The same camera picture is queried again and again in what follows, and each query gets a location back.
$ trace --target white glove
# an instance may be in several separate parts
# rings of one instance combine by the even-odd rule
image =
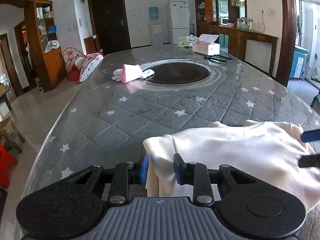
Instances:
[[[155,72],[152,69],[147,69],[142,71],[139,65],[127,65],[124,64],[122,69],[116,69],[113,74],[112,80],[117,82],[127,83],[129,81],[135,80],[137,78],[145,79]]]

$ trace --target red plastic stool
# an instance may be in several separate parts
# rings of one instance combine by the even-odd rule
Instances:
[[[10,185],[10,181],[6,176],[9,163],[17,165],[18,160],[16,158],[13,158],[10,153],[8,153],[7,150],[2,145],[0,145],[0,184],[5,188],[8,188]]]

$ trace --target microwave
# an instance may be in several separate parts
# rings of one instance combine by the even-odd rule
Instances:
[[[220,25],[228,25],[227,23],[229,22],[228,18],[219,18],[219,24]]]

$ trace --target black circular joint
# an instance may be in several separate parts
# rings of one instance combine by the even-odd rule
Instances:
[[[16,216],[29,237],[63,239],[94,228],[102,211],[101,201],[90,193],[39,190],[20,201]]]
[[[150,68],[155,74],[145,80],[156,84],[179,85],[201,81],[210,76],[203,66],[187,62],[164,63]]]
[[[220,202],[221,221],[249,239],[286,239],[302,227],[306,210],[295,196],[276,187],[241,185]]]
[[[282,203],[271,197],[254,197],[247,201],[247,210],[253,215],[263,218],[272,218],[283,211]]]

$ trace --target refrigerator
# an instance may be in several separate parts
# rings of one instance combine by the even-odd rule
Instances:
[[[187,0],[169,2],[168,24],[170,43],[177,44],[180,37],[190,35]]]

